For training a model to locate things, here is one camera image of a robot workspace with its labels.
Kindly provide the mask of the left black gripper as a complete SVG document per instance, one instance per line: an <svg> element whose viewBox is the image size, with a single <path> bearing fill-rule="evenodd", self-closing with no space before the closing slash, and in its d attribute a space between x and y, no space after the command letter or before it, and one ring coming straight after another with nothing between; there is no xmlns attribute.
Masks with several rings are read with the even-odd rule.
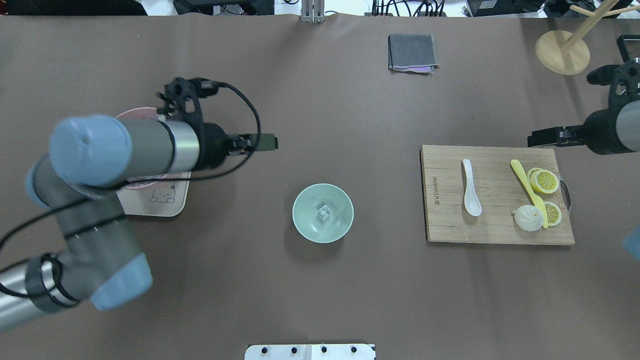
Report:
<svg viewBox="0 0 640 360"><path fill-rule="evenodd" d="M249 98L235 86L202 77L177 77L157 92L164 105L157 109L158 121L166 128L173 145L170 171L205 171L221 166L227 157L252 151L279 149L273 133L227 134L219 125L204 121L200 100L232 91L251 109Z"/></svg>

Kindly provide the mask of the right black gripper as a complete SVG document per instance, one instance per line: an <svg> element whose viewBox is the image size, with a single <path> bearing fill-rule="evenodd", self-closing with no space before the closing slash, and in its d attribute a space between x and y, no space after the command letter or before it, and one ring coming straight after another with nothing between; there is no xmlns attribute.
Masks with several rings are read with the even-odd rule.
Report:
<svg viewBox="0 0 640 360"><path fill-rule="evenodd" d="M605 109L592 112L585 122L532 131L528 148L587 146L598 155L637 153L640 148L639 59L607 64L587 74L590 85L608 86Z"/></svg>

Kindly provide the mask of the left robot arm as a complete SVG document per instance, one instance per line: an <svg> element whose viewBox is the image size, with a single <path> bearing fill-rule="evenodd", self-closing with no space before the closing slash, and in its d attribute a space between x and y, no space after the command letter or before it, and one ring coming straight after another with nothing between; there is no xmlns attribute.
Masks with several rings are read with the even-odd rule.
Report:
<svg viewBox="0 0 640 360"><path fill-rule="evenodd" d="M226 89L254 116L256 132L227 134L204 120L200 100ZM29 197L46 211L3 235L54 216L66 248L1 270L1 330L91 302L101 312L141 296L153 284L117 192L144 182L205 182L244 166L278 139L262 130L256 107L235 86L177 77L157 92L162 106L144 120L94 114L55 126L48 152L25 177Z"/></svg>

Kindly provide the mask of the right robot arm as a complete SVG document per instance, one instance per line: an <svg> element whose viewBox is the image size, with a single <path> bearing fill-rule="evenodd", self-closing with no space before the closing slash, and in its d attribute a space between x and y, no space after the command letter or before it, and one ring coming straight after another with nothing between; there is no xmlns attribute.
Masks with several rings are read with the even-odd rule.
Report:
<svg viewBox="0 0 640 360"><path fill-rule="evenodd" d="M608 86L607 107L588 116L581 125L535 130L526 139L529 148L586 146L598 155L637 153L640 150L640 63L606 64L590 71L590 85Z"/></svg>

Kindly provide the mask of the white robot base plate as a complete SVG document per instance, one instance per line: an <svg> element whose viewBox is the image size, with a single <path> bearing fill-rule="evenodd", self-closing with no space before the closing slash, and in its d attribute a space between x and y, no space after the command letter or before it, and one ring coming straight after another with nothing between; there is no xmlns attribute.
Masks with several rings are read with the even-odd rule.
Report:
<svg viewBox="0 0 640 360"><path fill-rule="evenodd" d="M245 360L375 360L374 344L254 344L247 347Z"/></svg>

